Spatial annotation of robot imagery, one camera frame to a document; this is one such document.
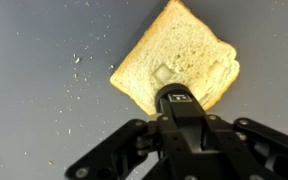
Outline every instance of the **white bread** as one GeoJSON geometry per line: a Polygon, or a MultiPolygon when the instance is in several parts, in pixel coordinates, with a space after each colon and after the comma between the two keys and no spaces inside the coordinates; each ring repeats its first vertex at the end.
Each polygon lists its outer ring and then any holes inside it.
{"type": "Polygon", "coordinates": [[[236,79],[235,57],[180,0],[170,0],[110,82],[149,115],[158,90],[170,83],[187,86],[207,110],[236,79]]]}

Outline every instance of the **gray table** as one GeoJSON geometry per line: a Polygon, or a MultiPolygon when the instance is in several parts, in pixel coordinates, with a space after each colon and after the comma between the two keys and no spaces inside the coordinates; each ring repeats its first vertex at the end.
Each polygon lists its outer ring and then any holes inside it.
{"type": "MultiPolygon", "coordinates": [[[[71,163],[127,120],[146,119],[109,77],[165,3],[0,0],[1,180],[63,179],[71,163]]],[[[230,122],[247,116],[288,134],[288,1],[185,4],[236,47],[241,64],[238,80],[209,112],[230,122]]]]}

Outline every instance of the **bread crust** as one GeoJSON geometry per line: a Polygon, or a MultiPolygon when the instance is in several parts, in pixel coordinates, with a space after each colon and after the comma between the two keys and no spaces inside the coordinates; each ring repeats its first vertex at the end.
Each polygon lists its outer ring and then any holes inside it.
{"type": "MultiPolygon", "coordinates": [[[[123,71],[126,71],[126,67],[127,64],[133,59],[133,57],[135,55],[137,55],[142,48],[142,44],[145,44],[148,39],[151,37],[152,34],[155,33],[156,29],[158,28],[158,24],[161,21],[161,19],[167,14],[169,13],[168,10],[169,8],[173,5],[173,3],[179,3],[182,7],[184,7],[188,13],[190,13],[193,17],[195,17],[196,21],[201,25],[204,26],[207,31],[208,34],[213,37],[213,39],[215,41],[217,41],[217,43],[221,44],[222,46],[229,46],[234,52],[234,59],[236,57],[236,50],[233,46],[231,46],[230,44],[223,42],[221,40],[219,40],[215,34],[212,32],[212,30],[206,25],[204,24],[200,19],[198,19],[194,14],[192,14],[192,12],[190,11],[189,8],[187,8],[183,2],[181,0],[170,0],[168,2],[168,4],[166,5],[166,7],[164,8],[164,10],[158,15],[158,17],[154,20],[154,22],[152,23],[152,25],[148,28],[148,30],[145,31],[144,36],[140,39],[140,41],[135,45],[135,47],[132,49],[132,51],[125,57],[124,61],[121,63],[121,65],[118,67],[118,69],[114,72],[114,74],[111,76],[110,78],[110,83],[117,88],[118,90],[120,90],[121,92],[127,94],[131,99],[133,99],[135,101],[135,103],[142,109],[144,110],[148,115],[150,114],[154,114],[156,113],[155,110],[151,110],[149,107],[147,107],[147,105],[143,104],[141,101],[139,101],[136,98],[136,95],[130,94],[128,93],[127,89],[121,85],[119,83],[119,74],[121,74],[123,71]]],[[[204,110],[207,110],[209,108],[211,108],[221,97],[222,95],[227,91],[227,89],[230,87],[230,85],[236,80],[237,76],[238,76],[239,70],[236,71],[234,77],[229,81],[229,83],[227,83],[227,86],[222,88],[221,92],[218,93],[218,95],[216,97],[214,97],[213,99],[211,99],[211,101],[209,103],[207,103],[206,105],[203,106],[204,110]]]]}

